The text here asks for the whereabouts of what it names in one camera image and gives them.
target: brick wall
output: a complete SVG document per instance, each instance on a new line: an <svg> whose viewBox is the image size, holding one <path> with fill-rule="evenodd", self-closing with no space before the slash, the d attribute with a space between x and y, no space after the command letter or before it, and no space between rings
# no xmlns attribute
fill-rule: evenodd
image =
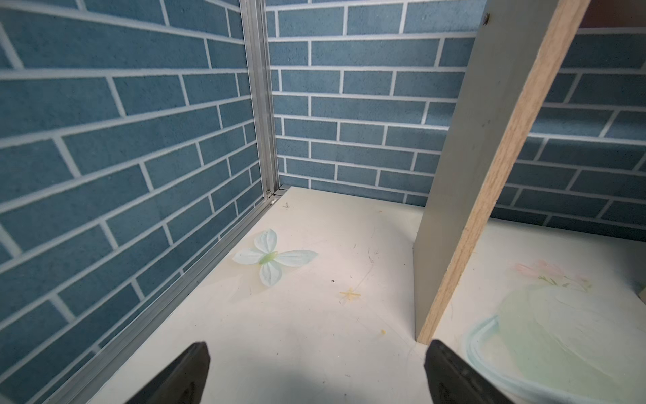
<svg viewBox="0 0 646 404"><path fill-rule="evenodd" d="M14 1L0 23L0 401L40 403L262 186L237 1Z"/></svg>
<svg viewBox="0 0 646 404"><path fill-rule="evenodd" d="M424 206L485 2L307 3L267 0L281 182ZM646 240L645 61L579 31L493 217Z"/></svg>

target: pale blue fabric petal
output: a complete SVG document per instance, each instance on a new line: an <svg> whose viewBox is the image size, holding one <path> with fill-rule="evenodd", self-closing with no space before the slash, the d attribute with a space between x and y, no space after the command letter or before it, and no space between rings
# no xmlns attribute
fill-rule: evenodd
<svg viewBox="0 0 646 404"><path fill-rule="evenodd" d="M282 277L280 264L269 261L260 267L260 281L267 287L274 286Z"/></svg>
<svg viewBox="0 0 646 404"><path fill-rule="evenodd" d="M256 239L253 241L253 244L260 251L265 254L269 254L276 249L276 242L278 241L278 236L276 232L272 229L263 231Z"/></svg>
<svg viewBox="0 0 646 404"><path fill-rule="evenodd" d="M309 250L294 250L280 253L274 261L287 266L301 266L316 258L318 253Z"/></svg>
<svg viewBox="0 0 646 404"><path fill-rule="evenodd" d="M239 264L258 264L260 259L265 256L265 253L255 248L247 248L246 250L238 251L233 256L233 260Z"/></svg>

